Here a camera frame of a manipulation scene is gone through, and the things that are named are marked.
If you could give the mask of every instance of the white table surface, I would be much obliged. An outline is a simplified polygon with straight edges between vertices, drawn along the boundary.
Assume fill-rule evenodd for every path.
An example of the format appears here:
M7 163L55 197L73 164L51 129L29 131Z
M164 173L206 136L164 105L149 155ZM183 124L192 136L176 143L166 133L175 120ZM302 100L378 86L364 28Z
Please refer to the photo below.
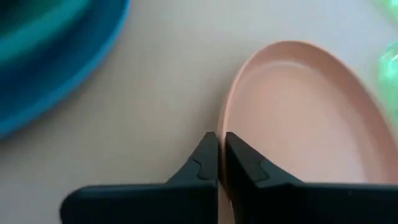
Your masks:
M215 130L242 62L272 42L319 45L372 89L398 22L370 1L134 0L93 76L0 141L0 223L59 223L60 202L84 185L166 181Z

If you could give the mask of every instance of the teal bowl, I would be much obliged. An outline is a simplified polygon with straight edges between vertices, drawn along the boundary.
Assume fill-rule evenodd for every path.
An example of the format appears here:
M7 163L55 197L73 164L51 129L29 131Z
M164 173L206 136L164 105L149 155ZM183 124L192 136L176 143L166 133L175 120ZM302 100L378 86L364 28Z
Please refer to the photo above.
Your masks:
M90 0L14 0L0 2L0 68L15 66L68 30Z

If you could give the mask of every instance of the plastic dish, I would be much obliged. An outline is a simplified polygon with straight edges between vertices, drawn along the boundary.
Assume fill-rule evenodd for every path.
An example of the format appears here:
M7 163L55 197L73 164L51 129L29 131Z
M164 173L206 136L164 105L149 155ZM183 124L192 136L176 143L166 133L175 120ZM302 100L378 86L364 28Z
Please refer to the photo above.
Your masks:
M38 117L79 86L114 43L128 9L128 0L96 0L41 57L16 71L16 75L30 75L20 75L17 82L0 83L0 138Z
M90 0L16 0L0 8L0 65L21 58L66 31Z
M388 124L339 60L313 45L284 41L240 69L218 134L224 139L234 132L305 182L398 183Z

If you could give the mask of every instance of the blurry blue object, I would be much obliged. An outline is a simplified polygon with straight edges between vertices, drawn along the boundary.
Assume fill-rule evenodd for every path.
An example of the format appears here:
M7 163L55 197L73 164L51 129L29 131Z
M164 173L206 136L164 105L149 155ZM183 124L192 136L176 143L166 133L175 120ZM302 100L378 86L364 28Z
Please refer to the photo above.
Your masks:
M94 0L69 32L12 71L14 78L0 82L0 138L37 118L87 78L114 43L128 9L129 0Z
M67 31L91 0L13 0L0 3L0 66L43 49Z

